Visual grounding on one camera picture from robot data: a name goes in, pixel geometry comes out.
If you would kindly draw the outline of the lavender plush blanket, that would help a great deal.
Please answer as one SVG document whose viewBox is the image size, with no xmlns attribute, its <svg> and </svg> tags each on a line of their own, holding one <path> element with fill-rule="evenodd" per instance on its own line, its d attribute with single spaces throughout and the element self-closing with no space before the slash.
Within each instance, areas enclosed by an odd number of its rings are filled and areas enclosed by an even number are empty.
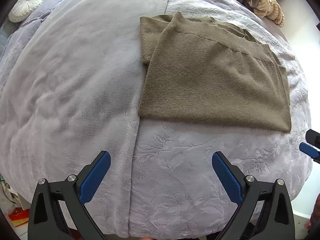
<svg viewBox="0 0 320 240">
<path fill-rule="evenodd" d="M 292 129 L 141 119 L 142 16 L 181 12 L 247 30 L 287 71 Z M 89 213 L 107 235 L 195 238 L 220 231 L 232 204 L 211 165 L 221 151 L 295 198 L 312 169 L 298 149 L 311 126 L 303 70 L 280 29 L 236 0 L 45 0 L 1 57 L 1 174 L 31 201 L 41 178 L 63 180 L 102 150 L 112 164 Z"/>
</svg>

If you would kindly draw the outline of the olive brown knit sweater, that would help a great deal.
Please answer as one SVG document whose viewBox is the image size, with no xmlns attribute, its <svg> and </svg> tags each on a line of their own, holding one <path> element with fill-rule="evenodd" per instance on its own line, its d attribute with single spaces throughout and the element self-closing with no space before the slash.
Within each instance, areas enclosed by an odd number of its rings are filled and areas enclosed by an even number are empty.
<svg viewBox="0 0 320 240">
<path fill-rule="evenodd" d="M 291 131 L 286 69 L 247 30 L 177 12 L 141 17 L 140 42 L 140 117 Z"/>
</svg>

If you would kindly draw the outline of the red yellow packet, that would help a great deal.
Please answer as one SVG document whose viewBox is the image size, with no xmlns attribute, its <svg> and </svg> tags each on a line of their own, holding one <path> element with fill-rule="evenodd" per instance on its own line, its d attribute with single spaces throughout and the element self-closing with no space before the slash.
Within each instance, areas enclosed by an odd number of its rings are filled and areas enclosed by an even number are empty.
<svg viewBox="0 0 320 240">
<path fill-rule="evenodd" d="M 29 209 L 22 209 L 21 207 L 16 207 L 11 214 L 9 214 L 9 219 L 11 220 L 14 227 L 23 225 L 29 221 Z"/>
</svg>

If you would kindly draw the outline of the grey quilted floor mat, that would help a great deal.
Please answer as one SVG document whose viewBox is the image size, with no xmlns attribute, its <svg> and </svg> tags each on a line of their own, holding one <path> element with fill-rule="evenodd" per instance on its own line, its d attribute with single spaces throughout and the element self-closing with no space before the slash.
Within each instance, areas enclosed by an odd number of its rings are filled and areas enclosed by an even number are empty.
<svg viewBox="0 0 320 240">
<path fill-rule="evenodd" d="M 21 22 L 19 23 L 12 23 L 9 21 L 8 18 L 5 19 L 4 23 L 1 26 L 1 41 L 0 41 L 0 52 L 2 53 L 7 40 L 11 34 L 13 34 L 20 26 Z"/>
</svg>

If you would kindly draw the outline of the white round pleated cushion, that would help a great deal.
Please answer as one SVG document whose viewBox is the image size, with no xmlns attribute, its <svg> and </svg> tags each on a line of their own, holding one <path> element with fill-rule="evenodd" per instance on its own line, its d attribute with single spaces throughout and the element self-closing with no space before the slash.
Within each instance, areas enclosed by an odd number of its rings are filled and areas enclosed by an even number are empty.
<svg viewBox="0 0 320 240">
<path fill-rule="evenodd" d="M 18 0 L 8 14 L 8 19 L 12 23 L 19 23 L 28 18 L 44 0 Z"/>
</svg>

